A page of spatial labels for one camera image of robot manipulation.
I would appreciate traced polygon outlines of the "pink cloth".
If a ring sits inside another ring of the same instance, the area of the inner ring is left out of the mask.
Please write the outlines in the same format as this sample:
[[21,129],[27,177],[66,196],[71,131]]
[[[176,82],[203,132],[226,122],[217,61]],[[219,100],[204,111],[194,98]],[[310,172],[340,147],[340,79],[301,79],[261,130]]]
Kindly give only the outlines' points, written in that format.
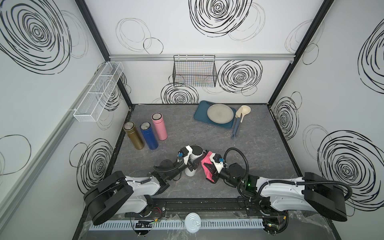
[[213,153],[212,153],[211,151],[209,151],[209,152],[207,153],[207,155],[202,159],[202,161],[201,161],[201,165],[202,165],[202,167],[203,167],[203,169],[204,169],[204,173],[205,173],[205,175],[206,175],[206,179],[207,179],[210,183],[215,184],[216,182],[215,182],[215,180],[213,179],[213,174],[212,174],[212,172],[211,172],[211,170],[210,170],[210,168],[214,166],[214,165],[212,164],[211,159],[210,159],[210,157],[211,157],[212,154],[213,154]]

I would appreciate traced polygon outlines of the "white thermos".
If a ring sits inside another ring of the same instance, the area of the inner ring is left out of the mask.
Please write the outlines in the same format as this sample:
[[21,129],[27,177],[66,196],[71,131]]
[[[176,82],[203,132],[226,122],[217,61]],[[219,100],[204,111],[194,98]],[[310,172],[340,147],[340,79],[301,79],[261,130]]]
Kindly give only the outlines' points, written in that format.
[[199,145],[192,146],[192,153],[189,156],[189,160],[187,162],[187,167],[185,169],[185,174],[188,177],[193,177],[196,174],[197,168],[199,167],[199,161],[201,160],[201,156],[203,155],[204,150]]

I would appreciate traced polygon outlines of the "pink thermos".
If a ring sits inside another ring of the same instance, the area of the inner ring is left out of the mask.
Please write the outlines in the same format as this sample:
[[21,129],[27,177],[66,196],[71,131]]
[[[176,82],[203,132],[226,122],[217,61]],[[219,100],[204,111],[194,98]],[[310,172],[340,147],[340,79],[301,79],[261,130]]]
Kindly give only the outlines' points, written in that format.
[[152,114],[152,121],[156,129],[159,140],[160,141],[166,140],[168,138],[168,133],[166,130],[163,115],[161,113]]

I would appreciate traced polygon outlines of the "blue thermos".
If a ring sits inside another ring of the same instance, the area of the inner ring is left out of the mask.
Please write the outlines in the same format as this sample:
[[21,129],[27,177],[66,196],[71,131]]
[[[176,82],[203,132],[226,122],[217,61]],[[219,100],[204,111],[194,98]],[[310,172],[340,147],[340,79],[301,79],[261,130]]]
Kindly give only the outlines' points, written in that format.
[[155,150],[159,147],[158,141],[156,140],[155,134],[153,132],[152,126],[149,122],[143,122],[140,125],[140,130],[142,135],[149,147],[150,150]]

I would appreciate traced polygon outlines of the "gold thermos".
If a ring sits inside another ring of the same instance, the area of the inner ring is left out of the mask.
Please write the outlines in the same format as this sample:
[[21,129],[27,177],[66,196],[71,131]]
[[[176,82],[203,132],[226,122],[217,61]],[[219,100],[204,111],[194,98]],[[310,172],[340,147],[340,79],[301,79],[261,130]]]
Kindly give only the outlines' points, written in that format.
[[133,122],[126,122],[123,125],[123,129],[129,139],[131,140],[132,144],[134,145],[135,149],[141,150],[144,148],[145,144],[139,135],[139,132],[136,128],[136,125]]

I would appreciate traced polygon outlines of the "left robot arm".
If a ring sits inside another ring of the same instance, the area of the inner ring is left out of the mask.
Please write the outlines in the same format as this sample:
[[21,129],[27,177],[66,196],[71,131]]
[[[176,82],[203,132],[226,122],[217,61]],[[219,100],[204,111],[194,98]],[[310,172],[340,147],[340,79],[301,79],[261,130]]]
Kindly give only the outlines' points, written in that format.
[[207,155],[208,151],[200,146],[186,146],[177,153],[176,160],[161,161],[146,177],[125,176],[122,171],[110,174],[84,194],[93,225],[101,225],[119,214],[162,217],[165,207],[156,204],[152,197],[162,194],[170,186],[169,181],[184,170],[195,171]]

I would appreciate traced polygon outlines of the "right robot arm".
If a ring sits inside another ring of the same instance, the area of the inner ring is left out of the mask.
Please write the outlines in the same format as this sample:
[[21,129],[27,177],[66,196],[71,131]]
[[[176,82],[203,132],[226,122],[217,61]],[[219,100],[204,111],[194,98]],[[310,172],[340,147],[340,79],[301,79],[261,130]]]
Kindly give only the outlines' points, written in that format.
[[223,180],[237,188],[241,197],[262,213],[301,210],[317,212],[338,222],[348,219],[346,201],[353,191],[345,183],[326,180],[310,172],[296,179],[273,180],[246,175],[239,164],[224,168],[217,163],[204,163],[203,167],[208,181]]

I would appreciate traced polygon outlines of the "teal tray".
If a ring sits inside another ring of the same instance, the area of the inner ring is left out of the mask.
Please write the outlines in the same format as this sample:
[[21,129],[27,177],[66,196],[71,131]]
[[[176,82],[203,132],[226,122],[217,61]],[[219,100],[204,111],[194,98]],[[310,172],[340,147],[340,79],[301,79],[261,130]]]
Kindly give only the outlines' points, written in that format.
[[215,125],[215,126],[227,129],[227,130],[231,129],[234,126],[235,117],[233,117],[230,122],[225,123],[225,124],[218,124],[218,123],[215,123],[209,119],[209,117],[207,115],[207,111],[208,111],[209,107],[211,107],[213,105],[215,105],[215,103],[208,102],[208,101],[201,101],[198,105],[198,108],[197,108],[195,114],[194,114],[194,119],[197,121],[200,121],[200,122],[203,122],[206,124]]

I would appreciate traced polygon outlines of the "grey round plate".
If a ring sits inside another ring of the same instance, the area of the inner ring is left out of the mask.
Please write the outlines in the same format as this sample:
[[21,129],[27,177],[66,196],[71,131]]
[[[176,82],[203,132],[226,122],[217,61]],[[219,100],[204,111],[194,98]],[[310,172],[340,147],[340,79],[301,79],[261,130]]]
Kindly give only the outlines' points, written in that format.
[[226,105],[214,104],[208,108],[207,116],[214,123],[226,124],[233,120],[234,112]]

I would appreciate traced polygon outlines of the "white round can lid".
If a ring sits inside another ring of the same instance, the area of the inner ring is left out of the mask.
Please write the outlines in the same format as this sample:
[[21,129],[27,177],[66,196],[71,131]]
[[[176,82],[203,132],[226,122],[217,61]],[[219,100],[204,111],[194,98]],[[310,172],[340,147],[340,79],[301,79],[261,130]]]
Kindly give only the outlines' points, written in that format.
[[200,230],[202,220],[197,213],[189,213],[186,216],[184,223],[185,223],[185,229],[189,233],[195,234]]

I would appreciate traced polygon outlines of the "beige ladle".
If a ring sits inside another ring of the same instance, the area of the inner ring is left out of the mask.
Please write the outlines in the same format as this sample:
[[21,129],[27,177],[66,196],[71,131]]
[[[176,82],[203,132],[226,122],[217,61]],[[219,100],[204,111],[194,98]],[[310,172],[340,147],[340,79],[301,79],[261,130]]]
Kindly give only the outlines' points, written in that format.
[[241,123],[243,122],[243,119],[246,115],[248,115],[251,112],[251,108],[249,106],[243,105],[241,107]]

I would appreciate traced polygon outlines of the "white mesh shelf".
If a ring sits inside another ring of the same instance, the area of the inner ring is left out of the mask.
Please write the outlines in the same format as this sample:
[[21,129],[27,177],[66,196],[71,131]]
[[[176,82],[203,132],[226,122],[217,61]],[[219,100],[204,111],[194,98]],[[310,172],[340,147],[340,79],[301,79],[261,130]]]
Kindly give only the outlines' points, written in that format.
[[81,123],[97,122],[123,73],[121,62],[106,62],[96,71],[95,79],[73,116]]

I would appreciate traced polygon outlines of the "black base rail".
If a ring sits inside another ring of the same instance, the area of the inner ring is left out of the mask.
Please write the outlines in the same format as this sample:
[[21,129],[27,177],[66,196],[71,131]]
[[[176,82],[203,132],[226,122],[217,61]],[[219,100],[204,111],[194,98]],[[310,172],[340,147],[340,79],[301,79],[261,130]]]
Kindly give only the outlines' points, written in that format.
[[125,213],[125,217],[149,218],[165,217],[167,213],[191,213],[191,212],[242,212],[247,217],[288,219],[289,212],[278,212],[266,204],[259,206],[242,197],[215,198],[215,199],[183,199],[183,198],[152,198],[147,215]]

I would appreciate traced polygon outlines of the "blue handled utensil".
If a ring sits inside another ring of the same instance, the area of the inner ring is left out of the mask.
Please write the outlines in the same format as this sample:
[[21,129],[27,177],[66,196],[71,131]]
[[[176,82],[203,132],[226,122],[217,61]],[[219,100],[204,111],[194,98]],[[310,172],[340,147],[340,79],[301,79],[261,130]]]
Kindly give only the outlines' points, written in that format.
[[240,126],[240,118],[241,118],[242,110],[243,110],[243,107],[240,107],[235,113],[235,126],[232,133],[232,139],[236,137],[237,130]]

